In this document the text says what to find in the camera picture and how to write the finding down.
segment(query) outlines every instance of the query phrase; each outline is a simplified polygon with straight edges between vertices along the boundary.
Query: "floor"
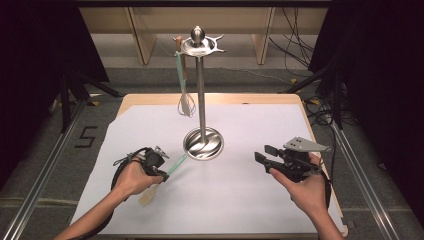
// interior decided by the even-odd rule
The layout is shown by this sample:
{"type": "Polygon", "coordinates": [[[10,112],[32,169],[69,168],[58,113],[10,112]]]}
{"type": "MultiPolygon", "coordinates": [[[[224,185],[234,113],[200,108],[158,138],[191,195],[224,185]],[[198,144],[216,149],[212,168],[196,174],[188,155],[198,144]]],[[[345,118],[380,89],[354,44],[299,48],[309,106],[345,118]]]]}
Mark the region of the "floor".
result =
{"type": "MultiPolygon", "coordinates": [[[[110,85],[126,93],[179,91],[177,84],[167,82],[166,79],[170,74],[175,74],[175,59],[172,57],[173,37],[175,36],[159,35],[149,64],[141,66],[131,36],[93,35],[111,80],[110,85]],[[161,69],[163,76],[157,74],[157,69],[161,69]]],[[[287,46],[288,41],[283,36],[271,37],[283,48],[287,46]]],[[[311,46],[316,41],[316,36],[302,38],[311,46]]],[[[305,78],[298,75],[311,74],[305,66],[294,58],[286,57],[273,44],[268,47],[265,64],[258,65],[251,38],[248,35],[226,35],[218,41],[218,46],[227,51],[214,53],[205,58],[205,75],[211,76],[206,79],[206,82],[210,84],[209,92],[282,92],[290,86],[291,81],[301,81],[305,78]],[[229,76],[234,79],[243,79],[243,82],[232,82],[233,79],[229,76]]],[[[299,48],[293,46],[289,50],[301,56],[299,48]]],[[[189,74],[193,76],[194,63],[188,60],[187,64],[189,74]]],[[[313,83],[297,94],[307,100],[315,95],[314,90],[318,84],[319,82],[313,83]]],[[[97,89],[87,87],[92,94],[102,94],[97,89]]],[[[188,88],[194,89],[194,84],[189,85],[188,88]]],[[[66,142],[66,147],[60,153],[54,171],[41,191],[42,194],[31,217],[25,223],[20,239],[52,239],[69,225],[86,179],[95,164],[107,126],[115,118],[120,102],[120,99],[102,94],[94,97],[90,104],[84,106],[79,121],[66,142]],[[83,131],[88,131],[95,140],[90,143],[86,139],[81,139],[83,131]]],[[[319,105],[308,104],[308,109],[313,112],[318,111],[318,108],[319,105]]],[[[390,176],[378,166],[379,159],[361,131],[360,124],[355,122],[354,116],[348,115],[350,113],[345,114],[342,133],[346,135],[369,181],[371,190],[389,215],[398,235],[397,239],[424,239],[422,226],[415,219],[390,176]]],[[[314,117],[310,118],[311,123],[315,120],[314,117]]],[[[51,151],[60,138],[60,129],[61,111],[60,107],[56,107],[52,110],[51,116],[45,120],[34,140],[33,147],[27,151],[27,159],[20,162],[0,192],[0,235],[6,234],[8,224],[30,192],[46,159],[50,158],[51,151]]],[[[332,144],[335,141],[329,126],[314,124],[312,129],[317,142],[332,144]]],[[[373,209],[361,184],[355,178],[346,152],[340,145],[336,149],[334,190],[349,230],[346,239],[390,239],[378,226],[379,221],[373,215],[373,209]]],[[[323,157],[326,166],[331,166],[332,153],[327,153],[323,157]]]]}

